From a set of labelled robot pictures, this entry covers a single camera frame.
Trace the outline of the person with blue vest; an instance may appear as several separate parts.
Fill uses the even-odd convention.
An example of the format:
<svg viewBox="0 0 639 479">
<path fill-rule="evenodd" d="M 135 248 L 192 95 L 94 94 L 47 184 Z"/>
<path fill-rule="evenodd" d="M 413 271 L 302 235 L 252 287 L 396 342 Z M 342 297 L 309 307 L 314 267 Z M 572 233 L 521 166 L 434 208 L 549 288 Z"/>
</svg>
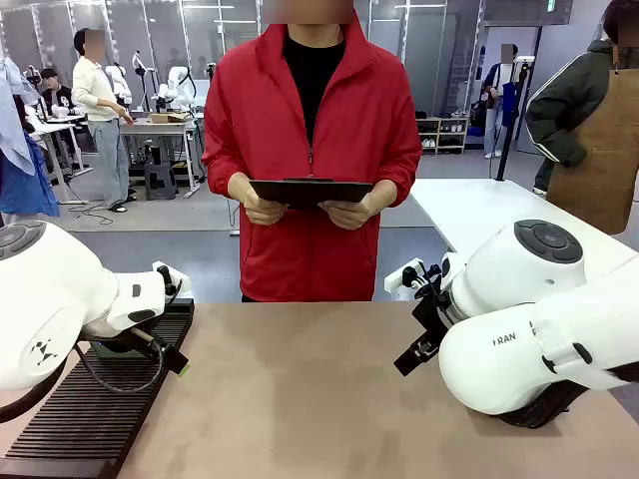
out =
<svg viewBox="0 0 639 479">
<path fill-rule="evenodd" d="M 501 59 L 494 64 L 482 84 L 482 95 L 486 101 L 484 128 L 484 158 L 500 158 L 507 128 L 503 126 L 504 87 L 512 81 L 513 65 L 518 55 L 516 44 L 503 44 L 502 52 L 510 54 L 509 60 Z"/>
</svg>

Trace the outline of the person in red jacket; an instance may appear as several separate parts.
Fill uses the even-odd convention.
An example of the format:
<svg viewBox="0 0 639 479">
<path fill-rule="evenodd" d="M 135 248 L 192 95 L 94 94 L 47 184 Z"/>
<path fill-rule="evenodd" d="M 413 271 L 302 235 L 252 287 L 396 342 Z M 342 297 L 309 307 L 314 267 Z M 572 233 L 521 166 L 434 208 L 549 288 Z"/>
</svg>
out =
<svg viewBox="0 0 639 479">
<path fill-rule="evenodd" d="M 250 180 L 374 186 L 391 153 L 420 143 L 401 61 L 365 38 L 352 0 L 271 0 L 265 14 L 267 30 L 217 66 L 204 154 L 243 161 Z M 264 227 L 238 204 L 245 301 L 372 299 L 382 212 L 348 231 L 319 205 L 287 205 Z"/>
</svg>

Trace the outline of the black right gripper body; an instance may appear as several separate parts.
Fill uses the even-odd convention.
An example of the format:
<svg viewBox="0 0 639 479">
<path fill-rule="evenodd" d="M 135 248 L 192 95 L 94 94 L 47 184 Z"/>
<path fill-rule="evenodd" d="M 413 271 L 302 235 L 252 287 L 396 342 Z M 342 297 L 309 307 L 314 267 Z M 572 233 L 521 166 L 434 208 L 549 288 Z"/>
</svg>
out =
<svg viewBox="0 0 639 479">
<path fill-rule="evenodd" d="M 424 292 L 412 315 L 424 329 L 421 341 L 429 345 L 440 345 L 450 328 L 450 323 L 440 307 L 437 295 Z"/>
</svg>

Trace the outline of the dark wall screen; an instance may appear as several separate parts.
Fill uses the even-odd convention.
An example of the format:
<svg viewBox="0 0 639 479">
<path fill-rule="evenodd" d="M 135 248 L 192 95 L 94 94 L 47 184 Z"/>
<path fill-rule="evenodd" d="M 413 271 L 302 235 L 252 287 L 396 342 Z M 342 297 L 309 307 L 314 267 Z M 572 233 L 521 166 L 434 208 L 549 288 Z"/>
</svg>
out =
<svg viewBox="0 0 639 479">
<path fill-rule="evenodd" d="M 491 25 L 564 25 L 573 0 L 484 0 L 483 20 Z"/>
</svg>

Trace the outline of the wooden shoe shelf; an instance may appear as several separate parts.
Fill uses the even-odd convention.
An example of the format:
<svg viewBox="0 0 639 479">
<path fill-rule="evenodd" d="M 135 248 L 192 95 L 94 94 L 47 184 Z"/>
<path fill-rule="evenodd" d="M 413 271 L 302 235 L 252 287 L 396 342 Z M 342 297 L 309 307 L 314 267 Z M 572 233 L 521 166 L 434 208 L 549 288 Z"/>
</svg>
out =
<svg viewBox="0 0 639 479">
<path fill-rule="evenodd" d="M 462 154 L 469 124 L 468 116 L 417 118 L 424 154 Z"/>
</svg>

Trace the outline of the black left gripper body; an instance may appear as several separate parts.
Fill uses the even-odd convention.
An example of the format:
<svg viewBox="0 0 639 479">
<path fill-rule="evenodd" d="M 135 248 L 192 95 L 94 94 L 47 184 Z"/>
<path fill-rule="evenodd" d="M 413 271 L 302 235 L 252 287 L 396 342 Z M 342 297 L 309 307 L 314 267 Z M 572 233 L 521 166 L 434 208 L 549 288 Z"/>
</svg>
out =
<svg viewBox="0 0 639 479">
<path fill-rule="evenodd" d="M 128 330 L 131 334 L 130 342 L 132 347 L 137 350 L 150 349 L 150 350 L 164 350 L 165 343 L 162 339 L 154 336 L 148 331 L 140 329 L 138 327 L 132 327 Z"/>
</svg>

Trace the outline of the person's right forearm red sleeve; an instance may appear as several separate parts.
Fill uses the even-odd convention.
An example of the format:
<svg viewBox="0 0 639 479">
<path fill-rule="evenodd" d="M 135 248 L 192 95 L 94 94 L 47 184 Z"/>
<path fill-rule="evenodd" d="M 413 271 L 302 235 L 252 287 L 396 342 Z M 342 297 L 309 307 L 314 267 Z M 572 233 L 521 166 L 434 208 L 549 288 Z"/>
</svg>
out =
<svg viewBox="0 0 639 479">
<path fill-rule="evenodd" d="M 205 153 L 203 163 L 207 167 L 209 187 L 213 193 L 243 201 L 248 183 L 248 170 L 243 161 L 226 153 Z"/>
</svg>

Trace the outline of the black pole stand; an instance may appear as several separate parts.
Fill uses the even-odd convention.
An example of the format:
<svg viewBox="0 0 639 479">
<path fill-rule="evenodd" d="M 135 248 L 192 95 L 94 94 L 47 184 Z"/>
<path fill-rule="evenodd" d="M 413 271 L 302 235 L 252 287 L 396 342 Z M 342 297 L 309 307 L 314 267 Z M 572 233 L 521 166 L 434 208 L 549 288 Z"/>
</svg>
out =
<svg viewBox="0 0 639 479">
<path fill-rule="evenodd" d="M 501 120 L 495 125 L 496 136 L 489 156 L 489 163 L 498 161 L 496 174 L 492 166 L 489 166 L 489 173 L 499 182 L 504 180 L 509 150 L 519 124 L 522 95 L 528 91 L 534 63 L 534 56 L 517 56 L 511 64 L 510 80 L 502 85 Z"/>
</svg>

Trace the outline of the person in brown apron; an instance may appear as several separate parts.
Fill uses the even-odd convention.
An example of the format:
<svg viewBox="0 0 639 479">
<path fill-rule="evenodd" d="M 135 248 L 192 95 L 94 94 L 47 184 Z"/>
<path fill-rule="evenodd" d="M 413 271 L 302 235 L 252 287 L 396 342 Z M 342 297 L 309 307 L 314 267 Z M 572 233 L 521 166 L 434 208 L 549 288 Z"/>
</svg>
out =
<svg viewBox="0 0 639 479">
<path fill-rule="evenodd" d="M 544 157 L 533 191 L 613 236 L 639 176 L 639 0 L 611 0 L 601 28 L 530 98 L 525 121 Z"/>
</svg>

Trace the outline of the person in blue clothes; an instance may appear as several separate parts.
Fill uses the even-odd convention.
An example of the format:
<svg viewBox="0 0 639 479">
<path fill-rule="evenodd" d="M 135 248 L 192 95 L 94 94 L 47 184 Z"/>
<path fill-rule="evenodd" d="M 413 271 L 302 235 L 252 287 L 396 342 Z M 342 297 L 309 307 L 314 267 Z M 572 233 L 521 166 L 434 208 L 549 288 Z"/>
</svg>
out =
<svg viewBox="0 0 639 479">
<path fill-rule="evenodd" d="M 25 107 L 37 98 L 13 60 L 0 58 L 0 218 L 8 223 L 60 215 L 44 156 L 29 132 Z"/>
</svg>

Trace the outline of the grey step stool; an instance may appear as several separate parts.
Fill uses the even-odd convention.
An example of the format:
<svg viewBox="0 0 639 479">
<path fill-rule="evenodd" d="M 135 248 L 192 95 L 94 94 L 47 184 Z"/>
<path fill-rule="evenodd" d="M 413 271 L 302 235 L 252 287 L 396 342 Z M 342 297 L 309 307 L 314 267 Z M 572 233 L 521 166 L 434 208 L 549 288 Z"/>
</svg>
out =
<svg viewBox="0 0 639 479">
<path fill-rule="evenodd" d="M 174 200 L 178 193 L 170 163 L 147 163 L 144 167 L 145 192 L 148 201 Z"/>
</svg>

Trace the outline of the seated person in black cap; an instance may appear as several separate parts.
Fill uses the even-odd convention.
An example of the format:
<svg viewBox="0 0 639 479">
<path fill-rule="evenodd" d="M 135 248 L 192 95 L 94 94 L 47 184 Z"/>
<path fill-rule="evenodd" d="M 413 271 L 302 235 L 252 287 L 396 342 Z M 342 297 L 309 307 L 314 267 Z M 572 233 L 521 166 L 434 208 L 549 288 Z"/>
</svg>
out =
<svg viewBox="0 0 639 479">
<path fill-rule="evenodd" d="M 82 109 L 73 103 L 71 89 L 60 82 L 54 69 L 43 69 L 41 78 L 46 86 L 42 98 L 50 116 L 60 119 L 83 114 Z"/>
</svg>

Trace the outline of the black slotted PCB rack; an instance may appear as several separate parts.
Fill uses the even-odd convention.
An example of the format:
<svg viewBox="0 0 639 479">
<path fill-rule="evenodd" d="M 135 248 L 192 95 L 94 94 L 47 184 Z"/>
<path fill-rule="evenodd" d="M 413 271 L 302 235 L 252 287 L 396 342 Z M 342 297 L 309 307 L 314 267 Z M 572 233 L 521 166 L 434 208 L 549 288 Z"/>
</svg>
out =
<svg viewBox="0 0 639 479">
<path fill-rule="evenodd" d="M 179 298 L 144 330 L 179 351 L 195 304 Z M 39 407 L 6 453 L 0 479 L 116 479 L 169 373 L 157 352 L 102 359 L 91 350 Z"/>
</svg>

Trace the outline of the white desk with seated person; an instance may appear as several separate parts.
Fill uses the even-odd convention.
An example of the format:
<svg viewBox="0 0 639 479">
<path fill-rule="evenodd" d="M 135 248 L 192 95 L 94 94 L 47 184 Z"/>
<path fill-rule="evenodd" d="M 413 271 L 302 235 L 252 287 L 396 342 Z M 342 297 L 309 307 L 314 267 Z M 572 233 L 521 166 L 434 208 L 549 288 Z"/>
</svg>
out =
<svg viewBox="0 0 639 479">
<path fill-rule="evenodd" d="M 55 178 L 58 181 L 60 196 L 58 204 L 63 206 L 83 206 L 88 203 L 80 199 L 69 186 L 76 178 L 93 171 L 93 168 L 85 167 L 81 156 L 81 150 L 77 145 L 74 126 L 71 123 L 43 123 L 36 114 L 27 116 L 29 124 L 34 128 L 31 137 L 43 144 L 49 155 Z M 66 143 L 61 136 L 62 132 L 68 132 L 74 146 L 74 154 L 66 149 Z"/>
</svg>

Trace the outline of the standing person in grey trousers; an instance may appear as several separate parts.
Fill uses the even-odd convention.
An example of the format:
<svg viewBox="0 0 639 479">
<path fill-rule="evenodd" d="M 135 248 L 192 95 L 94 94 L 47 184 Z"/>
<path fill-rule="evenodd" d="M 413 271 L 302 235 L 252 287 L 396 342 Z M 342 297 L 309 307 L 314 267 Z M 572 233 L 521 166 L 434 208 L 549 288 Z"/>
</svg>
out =
<svg viewBox="0 0 639 479">
<path fill-rule="evenodd" d="M 73 69 L 72 97 L 86 111 L 89 132 L 99 161 L 95 166 L 106 209 L 122 214 L 135 197 L 129 193 L 129 157 L 121 138 L 121 123 L 133 122 L 117 102 L 101 62 L 106 55 L 105 32 L 88 28 L 74 34 L 79 58 Z"/>
</svg>

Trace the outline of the white background desk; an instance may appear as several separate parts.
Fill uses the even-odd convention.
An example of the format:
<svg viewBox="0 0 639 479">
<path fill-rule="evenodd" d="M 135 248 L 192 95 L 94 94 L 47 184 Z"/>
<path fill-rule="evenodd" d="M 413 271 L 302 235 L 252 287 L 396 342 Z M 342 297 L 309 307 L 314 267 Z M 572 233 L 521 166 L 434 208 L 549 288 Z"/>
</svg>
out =
<svg viewBox="0 0 639 479">
<path fill-rule="evenodd" d="M 154 123 L 152 118 L 138 119 L 133 124 L 122 124 L 121 135 L 127 137 L 169 138 L 182 139 L 181 162 L 185 163 L 189 181 L 189 189 L 183 194 L 185 199 L 190 199 L 201 188 L 201 181 L 205 179 L 204 173 L 198 173 L 200 163 L 196 156 L 197 147 L 193 143 L 198 142 L 198 130 L 202 126 L 201 118 L 188 117 L 178 123 Z"/>
</svg>

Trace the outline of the person's left hand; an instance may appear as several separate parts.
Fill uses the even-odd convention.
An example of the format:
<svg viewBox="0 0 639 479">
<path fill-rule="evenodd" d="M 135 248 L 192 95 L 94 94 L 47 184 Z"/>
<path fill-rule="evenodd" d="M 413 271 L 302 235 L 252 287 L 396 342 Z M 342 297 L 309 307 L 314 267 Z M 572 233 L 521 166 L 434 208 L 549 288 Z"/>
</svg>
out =
<svg viewBox="0 0 639 479">
<path fill-rule="evenodd" d="M 390 207 L 396 197 L 395 183 L 382 180 L 358 203 L 328 201 L 319 203 L 319 207 L 327 213 L 334 225 L 344 230 L 355 231 Z"/>
</svg>

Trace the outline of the black clipboard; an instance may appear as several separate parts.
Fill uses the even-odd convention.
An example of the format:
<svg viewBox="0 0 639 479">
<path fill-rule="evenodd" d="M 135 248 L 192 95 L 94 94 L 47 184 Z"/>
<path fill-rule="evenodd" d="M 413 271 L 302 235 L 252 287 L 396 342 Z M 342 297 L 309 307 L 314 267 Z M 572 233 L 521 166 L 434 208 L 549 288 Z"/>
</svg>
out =
<svg viewBox="0 0 639 479">
<path fill-rule="evenodd" d="M 329 179 L 250 180 L 259 198 L 288 205 L 294 210 L 314 208 L 325 202 L 359 203 L 373 184 Z"/>
</svg>

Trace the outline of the person's left forearm red sleeve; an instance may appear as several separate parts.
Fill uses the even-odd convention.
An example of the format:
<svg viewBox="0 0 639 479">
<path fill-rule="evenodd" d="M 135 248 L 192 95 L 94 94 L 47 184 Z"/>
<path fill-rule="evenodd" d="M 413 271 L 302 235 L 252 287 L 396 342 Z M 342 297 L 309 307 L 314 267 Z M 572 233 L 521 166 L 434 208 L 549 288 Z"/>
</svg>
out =
<svg viewBox="0 0 639 479">
<path fill-rule="evenodd" d="M 415 181 L 421 152 L 421 144 L 417 143 L 416 146 L 391 153 L 390 157 L 381 163 L 377 179 L 393 192 L 389 208 L 399 206 L 407 198 Z"/>
</svg>

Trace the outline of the person's right hand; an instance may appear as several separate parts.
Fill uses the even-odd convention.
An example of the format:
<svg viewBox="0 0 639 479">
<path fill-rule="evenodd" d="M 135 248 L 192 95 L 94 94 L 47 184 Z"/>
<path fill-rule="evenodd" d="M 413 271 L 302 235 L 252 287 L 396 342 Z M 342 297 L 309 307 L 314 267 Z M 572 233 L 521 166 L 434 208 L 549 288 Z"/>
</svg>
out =
<svg viewBox="0 0 639 479">
<path fill-rule="evenodd" d="M 228 181 L 229 196 L 239 202 L 254 225 L 272 226 L 287 212 L 288 206 L 261 199 L 244 173 L 234 173 Z"/>
</svg>

